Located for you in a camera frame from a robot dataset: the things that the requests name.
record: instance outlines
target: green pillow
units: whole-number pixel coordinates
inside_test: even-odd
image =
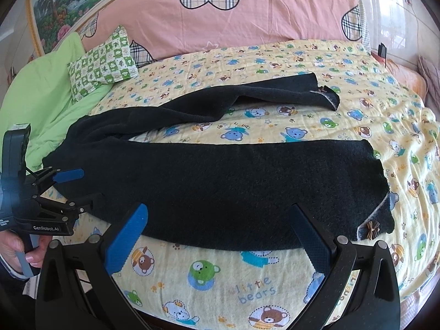
[[[69,63],[72,97],[79,101],[103,84],[112,84],[137,77],[139,72],[130,55],[127,31],[119,26],[99,46],[77,61]]]

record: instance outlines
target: human hand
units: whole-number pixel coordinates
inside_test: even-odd
[[[31,266],[41,268],[49,242],[52,236],[40,236],[38,248],[26,253],[26,260]],[[10,230],[0,232],[0,253],[4,260],[18,273],[21,273],[21,265],[15,252],[23,252],[24,244],[21,238]]]

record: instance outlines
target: black fabric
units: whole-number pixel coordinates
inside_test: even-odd
[[[142,202],[149,210],[145,235],[189,246],[298,248],[286,215],[295,202],[307,206],[330,232],[351,240],[374,210],[381,232],[394,229],[388,184],[367,141],[233,145],[128,141],[178,123],[213,122],[242,96],[331,110],[339,105],[335,92],[318,90],[315,75],[212,87],[161,107],[83,117],[43,163],[63,170],[84,169],[83,179],[57,189],[67,198],[103,193],[106,206],[95,210],[95,216],[116,222],[130,204]]]

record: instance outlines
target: metal pivot bolt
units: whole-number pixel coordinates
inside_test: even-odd
[[[89,243],[98,243],[101,239],[100,235],[91,235],[88,239]]]
[[[340,243],[340,244],[347,244],[348,243],[348,238],[345,236],[338,236],[336,238],[336,240]]]
[[[59,240],[58,239],[54,239],[53,241],[51,241],[50,243],[49,243],[49,248],[56,248],[56,247],[58,247],[58,244],[59,244]]]
[[[382,249],[387,249],[388,248],[388,244],[386,244],[386,242],[383,241],[383,240],[378,241],[378,246],[380,248],[382,248]]]

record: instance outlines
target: cartoon bear print bed sheet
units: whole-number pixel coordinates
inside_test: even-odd
[[[235,144],[366,139],[382,161],[396,226],[392,234],[362,243],[388,243],[401,300],[435,273],[440,257],[439,124],[419,96],[401,87],[361,44],[299,40],[213,49],[155,62],[139,72],[138,78],[115,84],[91,114],[158,106],[208,86],[314,72],[319,85],[339,94],[336,112],[306,105],[236,104],[218,122],[176,125],[133,140]],[[62,197],[53,190],[49,196]],[[83,214],[74,236],[63,241],[84,241],[107,227]],[[202,215],[194,231],[198,227],[203,227]],[[356,277],[354,272],[330,322],[341,316]],[[141,236],[114,279],[136,309],[177,324],[282,329],[311,300],[323,275],[314,271],[302,249],[228,252]]]

